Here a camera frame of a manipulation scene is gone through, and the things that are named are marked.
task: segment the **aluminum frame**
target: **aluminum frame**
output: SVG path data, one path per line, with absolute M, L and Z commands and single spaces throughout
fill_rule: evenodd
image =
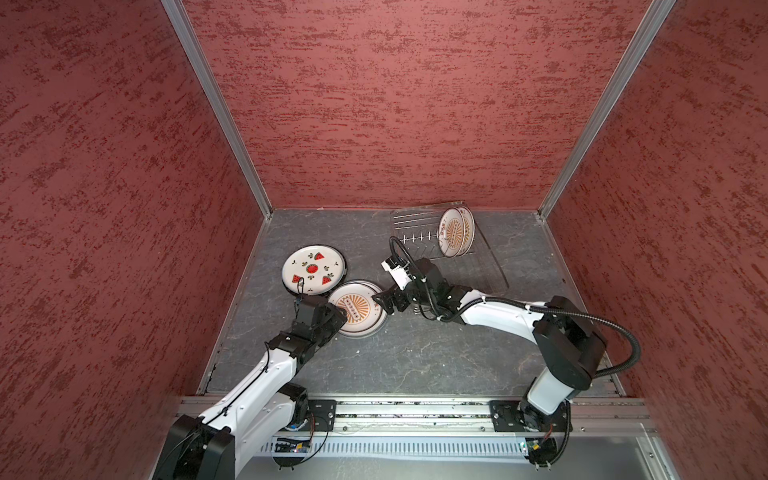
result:
M 178 415 L 197 416 L 220 395 L 184 397 Z M 491 400 L 520 397 L 314 395 L 334 399 L 331 436 L 535 437 L 545 432 L 494 432 Z M 656 425 L 643 399 L 577 397 L 571 406 L 573 436 L 655 438 Z
M 616 70 L 614 70 L 611 79 L 606 84 L 598 104 L 584 126 L 581 136 L 576 140 L 576 145 L 574 145 L 573 150 L 571 150 L 571 153 L 565 160 L 563 168 L 560 170 L 547 197 L 544 198 L 538 209 L 543 220 L 546 220 L 552 213 L 555 204 L 568 185 L 568 181 L 573 177 L 578 165 L 584 159 L 587 150 L 589 150 L 589 147 L 602 128 L 605 119 L 608 118 L 624 88 L 627 87 L 629 79 L 632 78 L 632 74 L 637 70 L 637 66 L 645 56 L 645 52 L 648 51 L 664 20 L 667 19 L 675 1 L 653 0 L 651 2 L 648 10 L 645 12 L 645 16 L 637 26 L 637 30 L 632 36 L 629 45 L 627 45 L 627 50 L 624 51 Z
M 643 461 L 654 480 L 680 480 L 661 438 L 637 437 Z
M 203 48 L 200 46 L 200 42 L 197 40 L 194 28 L 187 15 L 187 10 L 184 8 L 184 3 L 181 0 L 161 0 L 165 12 L 168 14 L 170 23 L 174 26 L 176 36 L 181 42 L 181 46 L 184 47 L 184 51 L 187 53 L 197 75 L 197 80 L 200 81 L 200 85 L 203 87 L 206 97 L 210 102 L 210 107 L 214 110 L 216 118 L 221 125 L 221 130 L 224 132 L 224 136 L 230 143 L 232 152 L 235 154 L 237 163 L 240 165 L 240 169 L 243 171 L 250 191 L 256 198 L 256 202 L 259 204 L 262 215 L 264 218 L 272 217 L 272 204 L 270 199 L 266 195 L 266 190 L 261 183 L 259 174 L 256 172 L 253 162 L 248 154 L 248 149 L 243 142 L 243 138 L 240 136 L 240 132 L 237 130 L 235 120 L 232 118 L 230 109 L 227 107 L 227 101 L 224 100 L 224 96 L 219 89 L 219 84 L 216 82 L 214 73 L 210 70 L 208 60 L 205 58 Z
M 208 358 L 208 364 L 205 366 L 203 377 L 200 379 L 200 383 L 197 385 L 196 394 L 198 395 L 204 395 L 206 389 L 208 388 L 208 383 L 210 383 L 211 376 L 214 373 L 214 367 L 216 366 L 216 362 L 219 359 L 221 346 L 223 345 L 224 340 L 227 339 L 227 335 L 230 332 L 235 313 L 237 313 L 237 307 L 240 305 L 240 300 L 243 298 L 243 292 L 245 291 L 245 287 L 248 285 L 250 272 L 253 270 L 253 264 L 256 262 L 257 254 L 259 253 L 261 245 L 266 238 L 266 232 L 270 228 L 271 221 L 271 217 L 264 217 L 262 220 L 259 233 L 256 235 L 256 241 L 253 242 L 253 248 L 250 250 L 250 257 L 248 257 L 245 268 L 243 268 L 243 273 L 240 275 L 240 282 L 237 283 L 235 294 L 232 295 L 232 302 L 230 303 L 230 308 L 227 311 L 227 316 L 224 317 L 224 322 L 221 324 L 221 328 L 219 329 L 219 336 L 216 338 L 214 349 L 211 351 L 210 357 Z

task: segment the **dish rack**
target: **dish rack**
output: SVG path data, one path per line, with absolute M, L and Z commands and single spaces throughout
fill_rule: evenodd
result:
M 501 295 L 509 288 L 502 267 L 475 222 L 475 241 L 460 257 L 446 257 L 438 243 L 440 218 L 449 208 L 467 207 L 464 202 L 393 210 L 392 235 L 399 238 L 417 260 L 429 258 L 450 283 L 476 288 L 488 295 Z

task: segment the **black cable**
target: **black cable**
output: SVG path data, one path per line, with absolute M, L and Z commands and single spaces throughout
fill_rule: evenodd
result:
M 590 313 L 569 312 L 568 310 L 548 308 L 546 306 L 528 305 L 527 303 L 524 303 L 524 302 L 520 302 L 517 300 L 510 300 L 507 298 L 501 298 L 500 296 L 487 296 L 485 298 L 478 298 L 478 299 L 472 300 L 471 302 L 466 303 L 462 308 L 458 310 L 458 312 L 456 312 L 454 315 L 450 316 L 447 320 L 444 320 L 444 321 L 451 322 L 453 321 L 453 319 L 458 318 L 473 306 L 483 302 L 506 303 L 507 305 L 516 306 L 517 308 L 520 308 L 520 309 L 531 310 L 534 313 L 550 313 L 553 315 L 579 316 L 581 318 L 589 319 L 597 323 L 602 323 L 603 325 L 610 327 L 616 330 L 617 332 L 619 332 L 621 335 L 624 336 L 624 338 L 627 339 L 627 341 L 632 346 L 632 353 L 629 355 L 629 358 L 624 360 L 622 363 L 619 363 L 616 366 L 608 367 L 606 369 L 598 370 L 597 372 L 595 372 L 594 373 L 595 378 L 622 372 L 626 369 L 631 368 L 635 363 L 640 361 L 640 354 L 641 354 L 640 342 L 637 341 L 637 338 L 632 334 L 632 332 L 630 332 L 629 330 L 627 330 L 626 328 L 624 328 L 623 326 L 617 323 L 611 322 L 608 319 L 604 319 L 601 316 L 592 315 Z
M 563 456 L 563 453 L 565 452 L 565 447 L 568 445 L 568 439 L 571 437 L 571 403 L 568 400 L 565 400 L 565 435 L 563 435 L 563 442 L 560 444 L 560 448 L 558 448 L 558 452 L 554 455 L 554 458 L 546 463 L 539 463 L 539 467 L 549 467 L 550 465 L 554 465 L 554 463 L 560 459 L 560 457 Z
M 318 416 L 316 418 L 321 419 L 321 420 L 323 420 L 326 423 L 326 437 L 323 439 L 323 444 L 320 446 L 319 449 L 317 449 L 314 452 L 312 452 L 312 455 L 306 457 L 304 460 L 302 460 L 301 462 L 297 463 L 296 465 L 301 465 L 304 462 L 308 462 L 313 456 L 317 455 L 317 452 L 319 452 L 320 450 L 323 449 L 324 446 L 326 446 L 326 441 L 328 440 L 328 434 L 330 433 L 330 430 L 331 430 L 330 424 L 328 423 L 328 420 L 325 419 L 325 417 Z
M 235 400 L 239 399 L 240 396 L 243 395 L 246 392 L 246 390 L 248 390 L 250 388 L 250 386 L 253 385 L 253 383 L 256 382 L 259 379 L 259 377 L 261 377 L 262 374 L 269 369 L 269 367 L 270 367 L 270 344 L 267 343 L 267 342 L 264 342 L 264 346 L 266 347 L 266 363 L 264 364 L 264 368 L 261 369 L 261 372 L 259 372 L 259 375 L 257 375 L 255 379 L 251 380 L 250 383 L 248 383 L 248 385 L 246 385 L 246 387 L 244 389 L 240 390 L 240 393 L 235 395 L 235 397 L 230 400 L 230 402 L 227 404 L 227 406 L 225 406 L 223 409 L 221 409 L 221 412 L 218 412 L 216 414 L 216 416 L 214 416 L 211 420 L 208 420 L 207 422 L 205 422 L 206 425 L 210 425 L 210 423 L 213 420 L 218 419 L 222 415 L 227 416 L 227 411 L 235 403 Z
M 407 262 L 403 260 L 400 255 L 398 255 L 397 251 L 395 250 L 395 246 L 400 247 L 400 250 L 406 255 L 406 259 L 408 260 Z M 411 265 L 415 264 L 415 262 L 413 261 L 413 257 L 411 257 L 411 253 L 406 249 L 406 246 L 402 244 L 402 242 L 398 237 L 392 236 L 389 238 L 389 252 L 392 254 L 393 257 L 397 259 L 397 264 L 402 267 L 407 266 L 409 263 Z
M 295 317 L 299 316 L 299 304 L 304 299 L 304 277 L 299 277 L 299 281 L 296 283 L 296 291 L 299 296 L 296 297 L 296 301 L 293 302 L 293 313 Z
M 160 469 L 163 468 L 163 466 L 165 465 L 165 462 L 167 462 L 168 459 L 170 458 L 170 454 L 172 454 L 174 452 L 174 450 L 178 449 L 181 446 L 181 444 L 186 442 L 195 433 L 197 433 L 197 435 L 195 436 L 195 438 L 192 439 L 192 442 L 190 442 L 190 445 L 192 445 L 192 443 L 194 443 L 194 441 L 197 440 L 197 437 L 199 437 L 200 435 L 203 435 L 202 431 L 198 431 L 198 430 L 193 430 L 192 432 L 190 432 L 190 434 L 187 435 L 186 437 L 184 437 L 181 440 L 181 442 L 178 442 L 176 445 L 174 445 L 174 447 L 171 450 L 168 451 L 168 454 L 165 455 L 165 458 L 163 458 L 163 460 L 161 462 L 157 463 L 157 467 L 155 467 L 155 469 L 154 469 L 155 472 L 159 474 L 160 473 Z M 179 457 L 183 456 L 185 451 L 187 451 L 187 449 L 182 450 L 181 451 L 181 455 L 179 455 Z
M 421 303 L 419 304 L 419 312 L 420 312 L 420 313 L 422 314 L 422 316 L 423 316 L 424 318 L 426 318 L 427 320 L 432 320 L 432 321 L 434 321 L 434 320 L 437 320 L 436 318 L 433 318 L 433 319 L 429 318 L 429 317 L 428 317 L 428 316 L 427 316 L 427 315 L 424 313 L 424 309 L 422 308 L 422 305 L 421 305 Z
M 427 285 L 427 282 L 424 282 L 424 289 L 427 291 L 427 300 L 429 301 L 429 310 L 432 312 L 432 315 L 435 316 L 434 320 L 437 320 L 440 318 L 440 315 L 437 313 L 437 307 L 435 306 L 435 304 L 437 304 L 435 295 L 432 293 L 432 289 L 429 288 L 429 285 Z

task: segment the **red textured wall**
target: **red textured wall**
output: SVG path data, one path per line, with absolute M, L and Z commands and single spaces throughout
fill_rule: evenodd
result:
M 648 0 L 188 0 L 276 207 L 535 209 Z
M 624 380 L 690 480 L 768 472 L 765 25 L 678 0 L 550 219 L 590 310 L 640 337 Z
M 0 71 L 0 478 L 145 480 L 257 206 L 160 2 L 3 2 Z

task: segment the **orange sunburst pattern plate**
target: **orange sunburst pattern plate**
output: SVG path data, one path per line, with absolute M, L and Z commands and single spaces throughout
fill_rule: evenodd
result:
M 461 222 L 456 219 L 448 222 L 448 226 L 445 228 L 445 237 L 448 239 L 448 246 L 452 249 L 458 249 L 462 245 L 464 240 L 464 228 L 462 228 Z
M 351 293 L 339 299 L 339 306 L 347 312 L 347 323 L 360 323 L 371 313 L 371 306 L 368 300 L 362 295 Z

